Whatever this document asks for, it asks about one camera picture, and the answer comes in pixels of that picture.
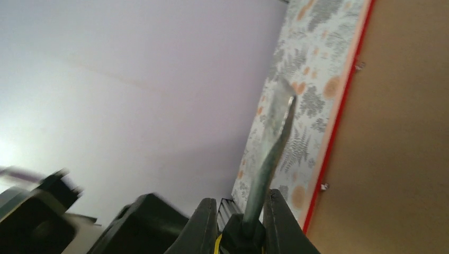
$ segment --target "red strip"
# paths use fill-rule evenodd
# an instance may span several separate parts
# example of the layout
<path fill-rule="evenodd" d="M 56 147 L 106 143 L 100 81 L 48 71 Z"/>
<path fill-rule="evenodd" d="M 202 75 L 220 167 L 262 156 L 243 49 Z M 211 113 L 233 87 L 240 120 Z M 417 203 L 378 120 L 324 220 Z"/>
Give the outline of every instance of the red strip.
<path fill-rule="evenodd" d="M 321 182 L 322 182 L 324 173 L 326 171 L 325 169 L 327 168 L 327 165 L 329 164 L 331 148 L 332 148 L 332 146 L 334 145 L 334 142 L 335 142 L 335 136 L 337 134 L 337 130 L 338 130 L 341 118 L 342 118 L 342 111 L 343 111 L 343 108 L 345 106 L 346 96 L 348 94 L 349 86 L 351 84 L 352 78 L 353 78 L 354 73 L 355 73 L 355 61 L 358 58 L 358 56 L 360 55 L 360 51 L 362 49 L 362 42 L 363 42 L 363 40 L 365 38 L 366 27 L 368 26 L 368 20 L 370 19 L 371 14 L 372 14 L 374 2 L 375 2 L 375 0 L 371 0 L 370 5 L 368 6 L 368 11 L 367 11 L 367 14 L 366 14 L 366 18 L 365 18 L 364 24 L 362 26 L 362 32 L 360 34 L 360 39 L 358 41 L 358 45 L 357 45 L 357 48 L 356 48 L 356 51 L 355 51 L 354 59 L 352 60 L 352 63 L 351 63 L 351 71 L 349 73 L 348 80 L 346 82 L 345 90 L 343 91 L 342 102 L 340 103 L 340 108 L 338 109 L 337 116 L 335 118 L 334 128 L 332 129 L 332 133 L 330 134 L 329 144 L 327 145 L 326 153 L 325 153 L 324 158 L 323 158 L 323 163 L 321 165 L 320 174 L 318 175 L 318 181 L 317 181 L 317 184 L 315 186 L 315 190 L 313 191 L 313 196 L 312 196 L 312 200 L 310 201 L 309 210 L 307 211 L 306 220 L 304 221 L 304 226 L 303 226 L 303 229 L 302 229 L 302 231 L 304 233 L 307 233 L 307 229 L 309 228 L 310 220 L 311 220 L 312 214 L 313 214 L 313 209 L 314 209 L 315 203 L 317 201 L 318 192 L 321 189 Z"/>

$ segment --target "cork board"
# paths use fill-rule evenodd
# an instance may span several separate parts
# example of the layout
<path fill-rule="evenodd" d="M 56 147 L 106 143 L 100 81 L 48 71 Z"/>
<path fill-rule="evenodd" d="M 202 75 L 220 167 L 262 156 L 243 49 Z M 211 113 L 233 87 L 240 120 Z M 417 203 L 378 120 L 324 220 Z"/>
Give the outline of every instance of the cork board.
<path fill-rule="evenodd" d="M 321 253 L 449 253 L 447 13 L 376 1 L 308 230 Z"/>

